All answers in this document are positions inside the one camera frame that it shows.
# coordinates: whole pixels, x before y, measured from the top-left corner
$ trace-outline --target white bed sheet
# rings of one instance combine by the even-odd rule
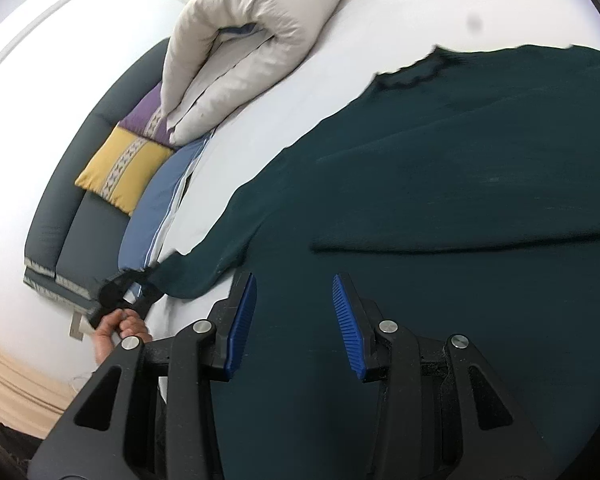
[[[305,62],[229,118],[207,145],[160,259],[188,253],[237,187],[284,147],[355,99],[377,72],[425,57],[434,44],[459,51],[520,44],[600,50],[600,15],[590,0],[342,0]],[[196,300],[165,298],[147,319],[156,338],[207,316],[227,297],[232,273]]]

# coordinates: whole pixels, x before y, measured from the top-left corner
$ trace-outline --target dark green sweater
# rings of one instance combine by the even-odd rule
[[[214,385],[228,480],[356,480],[377,385],[331,280],[417,335],[467,335],[565,466],[600,422],[600,52],[437,48],[283,150],[152,280],[258,280],[242,368]]]

